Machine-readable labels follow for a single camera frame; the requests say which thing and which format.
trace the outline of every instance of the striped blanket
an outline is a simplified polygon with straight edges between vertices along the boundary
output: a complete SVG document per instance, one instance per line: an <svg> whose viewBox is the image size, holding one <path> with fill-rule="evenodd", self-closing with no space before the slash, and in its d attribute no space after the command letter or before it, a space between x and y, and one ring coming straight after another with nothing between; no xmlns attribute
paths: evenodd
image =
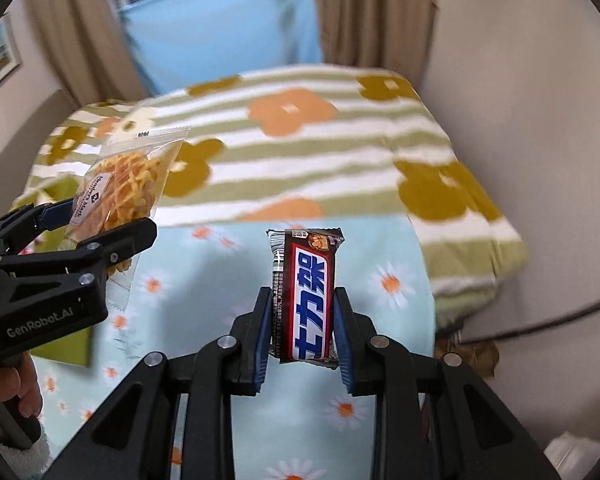
<svg viewBox="0 0 600 480"><path fill-rule="evenodd" d="M86 106L51 133L17 203L70 196L105 142L182 128L159 226L406 213L439 325L485 305L525 261L410 83L383 70L289 66Z"/></svg>

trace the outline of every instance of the light blue bedsheet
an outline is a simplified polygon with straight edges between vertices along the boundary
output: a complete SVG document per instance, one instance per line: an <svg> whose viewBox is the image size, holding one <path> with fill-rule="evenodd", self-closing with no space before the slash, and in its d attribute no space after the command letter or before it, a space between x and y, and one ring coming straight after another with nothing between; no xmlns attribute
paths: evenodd
<svg viewBox="0 0 600 480"><path fill-rule="evenodd" d="M434 303L408 219L329 218L304 226L342 228L336 286L346 287L354 310L371 316L379 333L430 355ZM195 352L228 333L235 317L253 308L259 288L270 285L266 229L289 227L241 222L161 229L139 259L127 309L112 311L96 327L92 367L36 359L53 454L143 355ZM262 392L233 399L237 479L366 480L374 403L348 396L339 370L270 358ZM178 477L177 466L172 473Z"/></svg>
<svg viewBox="0 0 600 480"><path fill-rule="evenodd" d="M142 0L120 15L153 95L248 70L322 62L314 0Z"/></svg>

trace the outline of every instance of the red wrapper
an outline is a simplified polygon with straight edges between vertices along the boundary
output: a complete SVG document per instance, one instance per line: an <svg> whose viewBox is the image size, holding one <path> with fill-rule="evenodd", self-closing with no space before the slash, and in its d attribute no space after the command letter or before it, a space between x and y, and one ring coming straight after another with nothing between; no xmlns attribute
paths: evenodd
<svg viewBox="0 0 600 480"><path fill-rule="evenodd" d="M272 354L280 362L337 364L333 330L340 229L267 231L274 254Z"/></svg>

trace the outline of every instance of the beige curtain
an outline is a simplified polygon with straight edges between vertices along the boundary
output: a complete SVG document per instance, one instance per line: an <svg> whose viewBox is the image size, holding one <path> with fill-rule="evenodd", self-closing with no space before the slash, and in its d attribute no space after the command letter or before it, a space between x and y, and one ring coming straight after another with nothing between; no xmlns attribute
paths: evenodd
<svg viewBox="0 0 600 480"><path fill-rule="evenodd" d="M434 0L316 0L326 62L382 67L420 83Z"/></svg>
<svg viewBox="0 0 600 480"><path fill-rule="evenodd" d="M147 97L116 0L26 0L36 39L77 105Z"/></svg>

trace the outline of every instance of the wall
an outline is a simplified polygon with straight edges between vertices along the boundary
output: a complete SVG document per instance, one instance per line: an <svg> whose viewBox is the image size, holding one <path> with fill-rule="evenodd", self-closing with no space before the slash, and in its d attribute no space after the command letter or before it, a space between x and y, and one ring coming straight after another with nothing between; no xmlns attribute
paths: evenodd
<svg viewBox="0 0 600 480"><path fill-rule="evenodd" d="M438 0L421 95L531 260L465 337L600 298L600 15L589 0ZM491 383L542 443L600 439L600 314L500 345Z"/></svg>
<svg viewBox="0 0 600 480"><path fill-rule="evenodd" d="M29 116L60 88L33 40L24 0L14 0L8 13L21 65L0 83L0 152Z"/></svg>

